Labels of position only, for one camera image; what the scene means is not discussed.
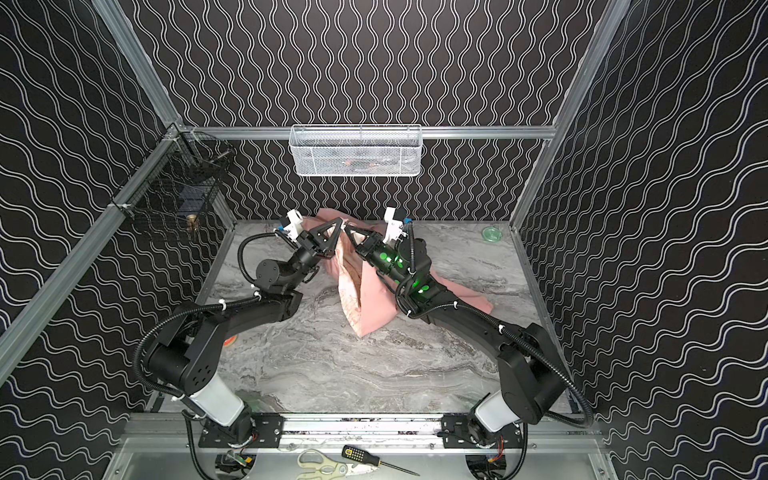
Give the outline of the pink zip-up jacket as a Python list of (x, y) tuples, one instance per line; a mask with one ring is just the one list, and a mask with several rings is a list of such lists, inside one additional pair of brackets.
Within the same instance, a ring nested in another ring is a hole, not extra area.
[[(384, 224), (367, 224), (329, 208), (321, 208), (314, 216), (303, 217), (303, 228), (311, 230), (337, 218), (341, 218), (345, 226), (350, 224), (379, 233), (385, 233), (386, 230)], [(385, 287), (385, 284), (376, 275), (374, 268), (354, 253), (352, 243), (345, 234), (342, 233), (339, 237), (334, 257), (324, 260), (322, 265), (327, 273), (337, 281), (342, 311), (358, 337), (362, 338), (374, 332), (396, 317), (398, 310), (394, 294)], [(459, 299), (485, 313), (492, 312), (492, 304), (480, 293), (446, 280), (436, 275), (434, 270), (431, 273)]]

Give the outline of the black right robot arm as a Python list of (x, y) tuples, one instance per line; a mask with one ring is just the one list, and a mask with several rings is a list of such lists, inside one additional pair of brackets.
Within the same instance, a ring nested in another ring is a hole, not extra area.
[(431, 273), (426, 242), (411, 228), (393, 245), (373, 230), (348, 225), (345, 233), (358, 256), (393, 284), (401, 313), (448, 330), (496, 362), (499, 390), (483, 397), (468, 415), (475, 437), (510, 424), (537, 424), (545, 417), (576, 428), (593, 424), (589, 401), (541, 326), (505, 322), (460, 299)]

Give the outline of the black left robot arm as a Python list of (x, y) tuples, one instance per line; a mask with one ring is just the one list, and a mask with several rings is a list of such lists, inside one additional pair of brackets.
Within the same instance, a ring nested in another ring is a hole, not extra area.
[(132, 371), (146, 388), (181, 401), (191, 417), (204, 417), (235, 443), (252, 435), (250, 407), (220, 378), (224, 343), (253, 328), (290, 319), (322, 261), (333, 257), (341, 218), (309, 230), (293, 221), (273, 231), (293, 248), (287, 260), (266, 259), (246, 277), (253, 293), (239, 300), (177, 308), (140, 340)]

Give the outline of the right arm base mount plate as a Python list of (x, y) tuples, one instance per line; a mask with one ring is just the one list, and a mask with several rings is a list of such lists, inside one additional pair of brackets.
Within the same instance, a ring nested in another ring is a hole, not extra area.
[(522, 431), (512, 423), (497, 432), (483, 427), (471, 414), (445, 414), (436, 435), (446, 449), (520, 448)]

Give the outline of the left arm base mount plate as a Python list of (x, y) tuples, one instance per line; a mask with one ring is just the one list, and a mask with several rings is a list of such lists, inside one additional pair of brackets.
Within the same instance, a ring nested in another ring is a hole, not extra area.
[(277, 413), (251, 414), (243, 412), (232, 425), (222, 426), (206, 419), (197, 446), (201, 448), (277, 448), (280, 444), (285, 418)]

